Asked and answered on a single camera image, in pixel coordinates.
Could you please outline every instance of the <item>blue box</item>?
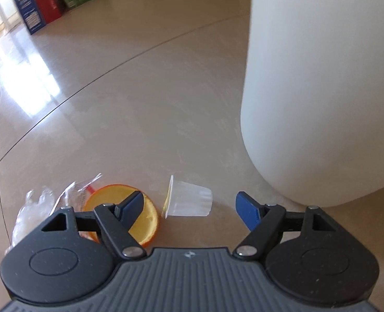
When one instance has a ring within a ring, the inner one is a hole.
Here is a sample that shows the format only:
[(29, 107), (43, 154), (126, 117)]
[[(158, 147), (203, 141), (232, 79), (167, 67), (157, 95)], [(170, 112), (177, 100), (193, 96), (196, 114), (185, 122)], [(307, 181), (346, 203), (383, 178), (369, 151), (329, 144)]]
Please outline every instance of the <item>blue box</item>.
[(14, 0), (30, 34), (46, 26), (35, 0)]

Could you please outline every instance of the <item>tile floor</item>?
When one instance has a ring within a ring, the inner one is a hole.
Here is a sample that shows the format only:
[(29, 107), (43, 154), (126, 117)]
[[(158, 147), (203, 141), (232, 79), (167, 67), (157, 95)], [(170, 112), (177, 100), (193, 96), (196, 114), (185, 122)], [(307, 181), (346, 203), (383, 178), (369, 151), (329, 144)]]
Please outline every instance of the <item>tile floor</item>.
[[(240, 190), (303, 210), (241, 140), (248, 29), (249, 0), (93, 0), (32, 37), (21, 27), (1, 38), (0, 260), (27, 191), (58, 196), (98, 172), (97, 187), (133, 185), (158, 209), (172, 174), (212, 189), (199, 227), (168, 219), (154, 245), (234, 247), (247, 233)], [(372, 302), (384, 311), (384, 189), (327, 211), (378, 257)], [(0, 282), (0, 307), (7, 298)]]

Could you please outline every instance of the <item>red box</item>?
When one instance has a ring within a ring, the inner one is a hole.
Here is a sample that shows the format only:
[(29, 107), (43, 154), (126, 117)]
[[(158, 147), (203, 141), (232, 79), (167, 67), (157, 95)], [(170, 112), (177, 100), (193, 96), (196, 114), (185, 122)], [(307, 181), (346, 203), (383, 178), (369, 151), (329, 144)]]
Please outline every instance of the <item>red box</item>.
[(35, 0), (39, 7), (40, 13), (46, 23), (50, 23), (62, 16), (56, 0)]

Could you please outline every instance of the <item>orange bowl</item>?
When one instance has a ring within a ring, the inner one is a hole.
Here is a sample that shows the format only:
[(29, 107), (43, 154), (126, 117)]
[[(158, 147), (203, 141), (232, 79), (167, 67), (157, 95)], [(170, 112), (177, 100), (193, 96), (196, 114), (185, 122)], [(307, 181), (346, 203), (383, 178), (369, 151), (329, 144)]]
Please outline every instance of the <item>orange bowl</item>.
[[(139, 191), (135, 187), (124, 184), (111, 184), (95, 191), (86, 201), (83, 210), (92, 211), (96, 206), (104, 203), (119, 204), (122, 200)], [(141, 246), (146, 247), (156, 234), (159, 225), (159, 215), (150, 198), (143, 193), (144, 206), (140, 216), (130, 228), (129, 233)], [(90, 232), (89, 236), (98, 241), (97, 234)]]

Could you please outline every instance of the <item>plastic bag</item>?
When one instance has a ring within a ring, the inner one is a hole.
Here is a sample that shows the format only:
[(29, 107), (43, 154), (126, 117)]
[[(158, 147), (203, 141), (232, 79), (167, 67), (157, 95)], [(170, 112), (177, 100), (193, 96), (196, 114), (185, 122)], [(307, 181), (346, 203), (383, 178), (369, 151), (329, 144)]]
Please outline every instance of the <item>plastic bag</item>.
[(34, 190), (29, 191), (26, 194), (24, 206), (17, 214), (16, 224), (12, 231), (11, 246), (5, 253), (15, 247), (29, 232), (41, 224), (55, 210), (63, 206), (73, 206), (75, 212), (82, 211), (87, 197), (95, 191), (91, 184), (100, 177), (102, 177), (101, 173), (91, 180), (71, 183), (57, 200), (51, 189), (46, 186), (43, 186), (42, 194), (38, 201), (35, 201)]

